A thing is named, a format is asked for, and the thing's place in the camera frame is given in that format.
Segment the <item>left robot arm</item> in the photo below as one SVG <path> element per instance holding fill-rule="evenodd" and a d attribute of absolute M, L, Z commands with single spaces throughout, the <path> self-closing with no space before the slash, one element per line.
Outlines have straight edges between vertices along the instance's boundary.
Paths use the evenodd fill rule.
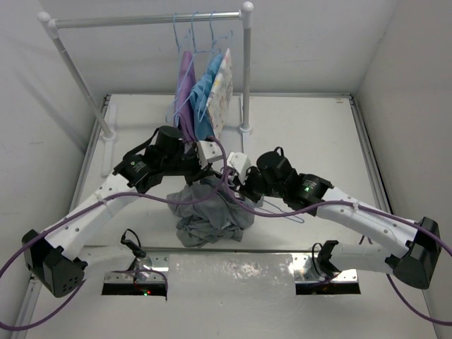
<path fill-rule="evenodd" d="M 179 129 L 161 126 L 128 151 L 99 188 L 66 217 L 42 232 L 22 238 L 28 270 L 56 298 L 80 287 L 93 273 L 133 270 L 144 274 L 151 262 L 137 243 L 122 238 L 119 246 L 90 252 L 94 237 L 123 208 L 145 196 L 164 177 L 183 177 L 192 184 L 213 174 L 212 163 L 222 151 L 212 136 L 185 143 Z"/>

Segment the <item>grey t shirt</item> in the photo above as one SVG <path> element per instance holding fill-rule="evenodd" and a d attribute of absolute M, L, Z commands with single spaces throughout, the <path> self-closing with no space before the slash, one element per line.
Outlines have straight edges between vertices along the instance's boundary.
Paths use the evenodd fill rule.
<path fill-rule="evenodd" d="M 177 238 L 183 246 L 202 247 L 222 239 L 240 242 L 244 231 L 253 225 L 255 215 L 240 208 L 224 188 L 206 201 L 186 204 L 213 193 L 219 181 L 217 177 L 206 177 L 167 195 L 167 200 L 176 202 L 168 207 L 179 218 Z"/>

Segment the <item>light blue wire hanger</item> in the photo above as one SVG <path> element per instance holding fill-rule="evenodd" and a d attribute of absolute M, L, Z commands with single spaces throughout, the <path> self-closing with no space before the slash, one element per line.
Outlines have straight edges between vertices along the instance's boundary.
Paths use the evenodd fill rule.
<path fill-rule="evenodd" d="M 263 201 L 263 205 L 258 208 L 262 212 L 270 213 L 270 214 L 283 214 L 285 211 L 270 201 Z M 299 217 L 298 215 L 285 216 L 285 219 L 290 220 L 291 222 L 295 222 L 298 224 L 303 224 L 304 219 Z"/>

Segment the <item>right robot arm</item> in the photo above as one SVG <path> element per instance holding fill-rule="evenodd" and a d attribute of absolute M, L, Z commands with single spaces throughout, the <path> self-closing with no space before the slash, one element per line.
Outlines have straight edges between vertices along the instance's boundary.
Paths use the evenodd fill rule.
<path fill-rule="evenodd" d="M 420 290 L 429 288 L 441 253 L 438 223 L 399 218 L 351 197 L 330 181 L 299 173 L 283 149 L 262 154 L 253 165 L 244 153 L 229 154 L 234 190 L 254 203 L 279 198 L 292 210 L 342 225 L 370 238 L 359 247 L 338 240 L 321 245 L 313 262 L 317 275 L 331 278 L 348 269 L 393 275 Z"/>

